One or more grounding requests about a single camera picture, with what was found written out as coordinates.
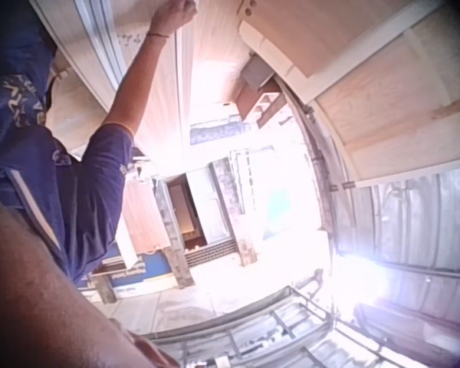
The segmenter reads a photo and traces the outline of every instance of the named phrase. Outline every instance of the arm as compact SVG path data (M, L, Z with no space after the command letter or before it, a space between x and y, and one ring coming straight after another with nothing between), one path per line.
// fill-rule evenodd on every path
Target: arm
M124 76L103 124L117 123L136 134L167 38L191 21L196 12L193 0L169 0L156 11L145 41Z
M154 367L144 354L0 204L0 366Z

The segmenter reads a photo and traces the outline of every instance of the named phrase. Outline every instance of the blue t-shirt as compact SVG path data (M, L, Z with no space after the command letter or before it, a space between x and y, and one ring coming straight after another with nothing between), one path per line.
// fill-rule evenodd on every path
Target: blue t-shirt
M121 125L104 125L79 162L44 122L30 80L0 77L0 201L24 215L76 283L114 244L133 139Z

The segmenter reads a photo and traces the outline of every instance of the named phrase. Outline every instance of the brick wall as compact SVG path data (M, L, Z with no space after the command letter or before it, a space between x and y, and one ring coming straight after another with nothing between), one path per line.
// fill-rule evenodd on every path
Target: brick wall
M182 239L179 224L174 214L167 184L163 181L158 181L156 184L155 200L170 240L170 247L164 248L163 254L167 257L177 284L182 288L192 286L194 285L194 280L192 279L186 257L184 257L184 240Z
M219 159L211 164L211 168L228 213L232 233L237 242L238 252L240 253L241 264L242 266L246 266L254 263L258 260L258 257L251 236L250 227L252 226L252 221L249 215L242 211L230 162L228 158Z

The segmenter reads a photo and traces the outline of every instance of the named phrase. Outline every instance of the wooden panel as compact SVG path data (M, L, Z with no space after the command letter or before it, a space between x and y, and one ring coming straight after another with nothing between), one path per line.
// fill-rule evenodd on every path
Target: wooden panel
M460 160L459 23L440 8L312 103L353 179Z
M409 0L245 0L239 15L309 77L407 3Z
M65 78L57 78L52 93L46 127L69 151L87 144L106 111L71 69Z
M126 184L123 216L136 253L151 253L170 246L150 182Z
M114 87L92 48L75 2L31 0L31 4L80 79L102 107L108 110L113 103Z
M404 38L370 58L317 102L342 144L441 107L419 57Z
M161 3L162 0L111 2L113 23L126 65L136 56L150 19ZM176 68L176 43L172 36L160 55L143 123L135 138L137 146L159 166L166 165L169 158L177 160L182 154Z
M249 48L238 35L241 0L200 0L195 17L191 105L233 101Z

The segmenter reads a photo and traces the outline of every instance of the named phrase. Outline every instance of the corrugated metal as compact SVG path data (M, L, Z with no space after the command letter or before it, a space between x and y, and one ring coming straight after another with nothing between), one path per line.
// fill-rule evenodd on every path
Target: corrugated metal
M366 329L450 364L460 355L460 169L348 195L353 225L333 196L338 251L377 261L388 280L384 299L362 308Z

